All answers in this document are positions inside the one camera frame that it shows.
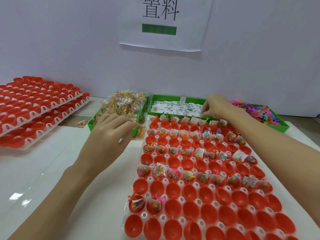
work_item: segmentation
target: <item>forearm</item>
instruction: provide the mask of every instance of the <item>forearm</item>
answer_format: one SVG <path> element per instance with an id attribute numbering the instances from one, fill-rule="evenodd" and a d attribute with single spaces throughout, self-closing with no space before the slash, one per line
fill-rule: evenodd
<path id="1" fill-rule="evenodd" d="M 8 240 L 53 240 L 70 217 L 76 203 L 93 181 L 71 166 L 36 210 L 23 222 Z"/>
<path id="2" fill-rule="evenodd" d="M 292 196 L 320 223 L 320 152 L 252 118 L 243 109 L 226 116 Z"/>

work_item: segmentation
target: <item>hand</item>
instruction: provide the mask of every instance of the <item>hand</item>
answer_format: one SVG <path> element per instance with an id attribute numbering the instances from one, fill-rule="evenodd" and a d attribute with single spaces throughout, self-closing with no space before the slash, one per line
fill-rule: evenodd
<path id="1" fill-rule="evenodd" d="M 98 176 L 123 153 L 132 139 L 131 130 L 139 126 L 128 117 L 104 113 L 83 145 L 74 166 L 86 175 Z"/>
<path id="2" fill-rule="evenodd" d="M 228 112 L 235 108 L 236 107 L 221 94 L 211 94 L 203 104 L 200 116 L 227 120 Z"/>

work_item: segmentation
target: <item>stacked egg trays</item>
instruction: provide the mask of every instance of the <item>stacked egg trays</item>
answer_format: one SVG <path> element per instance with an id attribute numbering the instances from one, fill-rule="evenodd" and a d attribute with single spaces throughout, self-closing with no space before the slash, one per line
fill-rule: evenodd
<path id="1" fill-rule="evenodd" d="M 73 84 L 24 76 L 0 85 L 0 146 L 27 149 L 90 100 Z"/>
<path id="2" fill-rule="evenodd" d="M 182 140 L 179 137 L 180 130 L 175 138 L 166 135 L 161 137 L 159 133 L 162 127 L 169 130 L 188 128 L 189 137 L 191 131 L 208 130 L 210 141 L 203 141 L 201 138 Z M 141 163 L 137 167 L 124 209 L 121 229 L 129 238 L 143 238 L 144 235 L 150 240 L 297 240 L 294 223 L 284 213 L 264 172 L 257 166 L 257 160 L 251 157 L 251 149 L 246 145 L 230 143 L 226 138 L 230 132 L 228 128 L 238 135 L 231 125 L 225 128 L 200 127 L 168 121 L 154 121 L 150 124 L 146 142 L 141 149 Z M 225 139 L 216 143 L 212 141 L 211 132 L 218 129 L 221 129 Z M 165 151 L 159 151 L 159 146 L 165 146 Z M 176 148 L 178 153 L 176 151 L 173 155 L 173 149 Z M 214 152 L 214 159 L 195 158 L 197 148 Z M 183 153 L 184 149 L 190 150 L 188 157 Z M 232 158 L 238 150 L 248 155 L 241 163 Z M 218 159 L 220 151 L 226 152 L 228 159 Z M 167 167 L 165 177 L 159 178 L 154 174 L 157 163 Z M 169 168 L 175 172 L 178 170 L 177 180 L 168 176 Z M 194 174 L 193 180 L 182 177 L 186 170 Z M 203 174 L 199 172 L 205 173 L 210 180 L 207 183 L 203 181 Z M 216 175 L 222 176 L 223 181 L 215 181 Z M 256 183 L 253 188 L 248 186 L 243 181 L 246 175 L 260 183 Z M 229 181 L 233 176 L 239 180 L 233 183 Z M 145 204 L 133 209 L 133 201 L 140 199 L 145 199 Z M 155 211 L 152 207 L 157 200 L 158 203 L 161 202 L 160 211 Z"/>

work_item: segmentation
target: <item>green bar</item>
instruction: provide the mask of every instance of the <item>green bar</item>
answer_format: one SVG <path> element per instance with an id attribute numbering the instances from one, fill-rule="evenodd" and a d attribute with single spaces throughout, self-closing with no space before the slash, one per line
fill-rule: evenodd
<path id="1" fill-rule="evenodd" d="M 142 24 L 142 32 L 162 35 L 176 35 L 177 27 L 154 24 Z"/>

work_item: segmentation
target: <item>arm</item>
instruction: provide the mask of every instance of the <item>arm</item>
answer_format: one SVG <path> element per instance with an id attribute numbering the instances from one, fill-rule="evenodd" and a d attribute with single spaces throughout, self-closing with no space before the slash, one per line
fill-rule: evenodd
<path id="1" fill-rule="evenodd" d="M 320 224 L 320 152 L 252 118 L 221 95 L 210 95 L 202 115 L 228 121 L 290 194 Z"/>
<path id="2" fill-rule="evenodd" d="M 121 155 L 131 141 L 131 129 L 138 126 L 129 118 L 103 114 L 75 163 L 64 171 L 53 190 L 8 240 L 58 239 L 83 192 Z"/>

